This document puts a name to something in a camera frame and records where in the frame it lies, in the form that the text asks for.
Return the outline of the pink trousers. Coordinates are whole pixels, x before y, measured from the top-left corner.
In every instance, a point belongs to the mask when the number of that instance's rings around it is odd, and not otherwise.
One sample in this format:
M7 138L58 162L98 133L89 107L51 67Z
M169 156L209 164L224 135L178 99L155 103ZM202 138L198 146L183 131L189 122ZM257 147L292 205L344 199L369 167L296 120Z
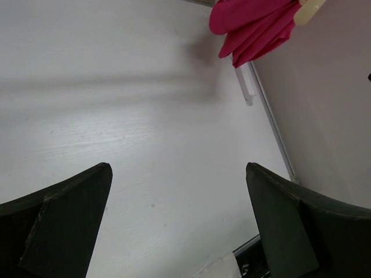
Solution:
M235 68L275 50L291 37L299 1L217 1L209 17L209 29L224 35L219 58L232 57Z

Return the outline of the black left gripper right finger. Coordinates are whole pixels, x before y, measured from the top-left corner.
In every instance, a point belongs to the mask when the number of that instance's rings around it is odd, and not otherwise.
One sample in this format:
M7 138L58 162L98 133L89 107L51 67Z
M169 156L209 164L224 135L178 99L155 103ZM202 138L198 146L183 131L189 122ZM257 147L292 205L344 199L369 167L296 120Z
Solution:
M248 163L246 183L272 277L370 277L370 209Z

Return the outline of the beige wooden hanger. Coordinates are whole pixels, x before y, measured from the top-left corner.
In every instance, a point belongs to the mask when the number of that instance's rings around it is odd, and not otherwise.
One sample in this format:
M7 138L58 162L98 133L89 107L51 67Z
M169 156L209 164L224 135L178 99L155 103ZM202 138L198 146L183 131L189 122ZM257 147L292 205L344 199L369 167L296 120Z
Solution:
M299 0L301 7L293 17L295 25L307 24L325 2L326 0Z

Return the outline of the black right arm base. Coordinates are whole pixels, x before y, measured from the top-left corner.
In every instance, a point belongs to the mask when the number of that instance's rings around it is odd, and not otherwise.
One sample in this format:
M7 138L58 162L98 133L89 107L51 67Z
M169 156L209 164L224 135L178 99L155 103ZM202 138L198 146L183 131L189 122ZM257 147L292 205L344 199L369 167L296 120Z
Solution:
M242 278L270 278L260 235L233 251Z

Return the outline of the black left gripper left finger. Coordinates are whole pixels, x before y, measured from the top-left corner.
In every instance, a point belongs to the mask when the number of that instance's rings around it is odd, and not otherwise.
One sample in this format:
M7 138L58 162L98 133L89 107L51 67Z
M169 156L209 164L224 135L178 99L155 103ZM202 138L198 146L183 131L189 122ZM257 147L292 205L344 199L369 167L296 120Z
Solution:
M99 163L1 204L1 277L86 277L111 184Z

